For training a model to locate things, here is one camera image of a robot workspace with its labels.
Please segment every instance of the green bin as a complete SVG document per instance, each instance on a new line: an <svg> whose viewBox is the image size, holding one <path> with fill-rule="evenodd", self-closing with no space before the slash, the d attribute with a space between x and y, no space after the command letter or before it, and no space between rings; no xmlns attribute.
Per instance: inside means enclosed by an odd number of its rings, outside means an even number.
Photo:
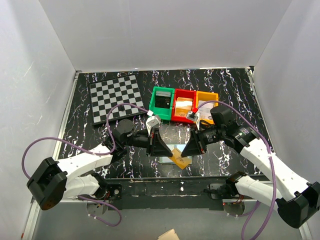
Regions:
<svg viewBox="0 0 320 240"><path fill-rule="evenodd" d="M163 91L163 92L170 92L171 93L170 108L155 107L156 91ZM172 114L172 105L174 102L174 96L175 96L175 89L174 88L154 86L153 90L152 90L151 101L149 104L149 110L152 111L154 115L158 115L161 119L170 121L171 114Z"/></svg>

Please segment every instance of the plastic container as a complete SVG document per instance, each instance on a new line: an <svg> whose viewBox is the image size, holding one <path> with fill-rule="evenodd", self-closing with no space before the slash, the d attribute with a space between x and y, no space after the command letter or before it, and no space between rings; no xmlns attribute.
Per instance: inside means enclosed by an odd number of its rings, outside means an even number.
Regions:
<svg viewBox="0 0 320 240"><path fill-rule="evenodd" d="M183 116L175 116L176 101L177 101L177 98L179 97L192 99L192 109L193 109L196 107L197 92L176 88L174 92L174 99L173 99L173 105L172 105L171 121L193 124L194 123L193 121L186 119Z"/></svg>
<svg viewBox="0 0 320 240"><path fill-rule="evenodd" d="M171 93L171 103L170 108L155 107L156 103L156 91L170 92ZM172 107L174 102L175 89L161 86L154 86L152 90L151 101L149 104L149 110L155 115L158 115L162 120L171 120Z"/></svg>
<svg viewBox="0 0 320 240"><path fill-rule="evenodd" d="M219 100L219 94L214 92L206 92L206 91L197 91L196 99L195 99L195 107L199 106L199 101L210 101L210 100ZM213 120L204 119L200 117L200 120L205 120L210 124L214 124Z"/></svg>

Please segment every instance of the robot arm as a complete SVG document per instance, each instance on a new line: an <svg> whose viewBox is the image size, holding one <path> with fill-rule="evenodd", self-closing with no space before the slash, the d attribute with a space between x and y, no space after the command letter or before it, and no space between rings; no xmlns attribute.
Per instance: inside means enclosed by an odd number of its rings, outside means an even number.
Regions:
<svg viewBox="0 0 320 240"><path fill-rule="evenodd" d="M207 145L224 141L240 155L256 165L272 181L269 154L263 140L249 126L238 125L231 110L225 106L211 109L215 125L204 130L193 128L191 137L181 156L199 155L207 151ZM276 154L272 154L276 177L276 205L281 218L291 227L299 228L320 209L320 184L309 183L293 172ZM237 172L226 180L232 196L249 196L271 205L273 188Z"/></svg>
<svg viewBox="0 0 320 240"><path fill-rule="evenodd" d="M108 155L90 155L81 153L65 159L55 161L52 157L42 161L27 183L28 189L36 199L42 210L48 210L58 204L62 198L73 198L78 195L91 195L100 199L107 192L108 200L120 197L121 185L108 184L105 179L96 173L84 174L112 164L127 154L125 146L146 148L148 156L172 157L172 152L160 137L157 116L150 117L147 129L134 131L131 121L124 119L113 130L115 151ZM103 143L90 150L93 153L110 152L113 142L110 136Z"/></svg>

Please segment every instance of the orange object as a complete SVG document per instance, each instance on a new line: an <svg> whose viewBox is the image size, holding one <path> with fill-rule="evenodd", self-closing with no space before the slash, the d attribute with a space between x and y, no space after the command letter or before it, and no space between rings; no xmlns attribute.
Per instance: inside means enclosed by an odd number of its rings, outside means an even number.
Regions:
<svg viewBox="0 0 320 240"><path fill-rule="evenodd" d="M200 105L199 101L210 101L210 100L219 100L219 94L218 93L214 93L214 92L206 92L206 91L197 91L196 92L196 97L195 97L195 106L196 108ZM205 120L210 124L214 124L214 121L211 119L211 116L209 116L209 118L204 117L205 114L202 114L201 111L202 107L200 108L200 110L198 111L198 113L200 113L200 120Z"/></svg>
<svg viewBox="0 0 320 240"><path fill-rule="evenodd" d="M181 151L178 148L172 150L173 156L169 159L174 162L179 168L184 169L191 164L191 159L188 157L181 157Z"/></svg>
<svg viewBox="0 0 320 240"><path fill-rule="evenodd" d="M192 109L192 103L192 98L178 97L175 102L174 115L185 118Z"/></svg>

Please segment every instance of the cardboard piece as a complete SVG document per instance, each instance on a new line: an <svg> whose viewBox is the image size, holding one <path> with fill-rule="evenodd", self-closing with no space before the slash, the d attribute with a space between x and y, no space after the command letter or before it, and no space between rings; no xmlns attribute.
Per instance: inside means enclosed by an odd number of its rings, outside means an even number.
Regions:
<svg viewBox="0 0 320 240"><path fill-rule="evenodd" d="M176 231L171 229L158 237L158 240L180 240Z"/></svg>
<svg viewBox="0 0 320 240"><path fill-rule="evenodd" d="M188 157L181 157L181 151L178 148L172 150L173 156L169 157L179 168L184 169L186 166L192 163Z"/></svg>
<svg viewBox="0 0 320 240"><path fill-rule="evenodd" d="M179 149L179 151L183 151L186 147L186 144L167 144L167 147L172 151L174 148ZM159 163L161 164L175 164L169 157L167 156L161 156L159 157Z"/></svg>

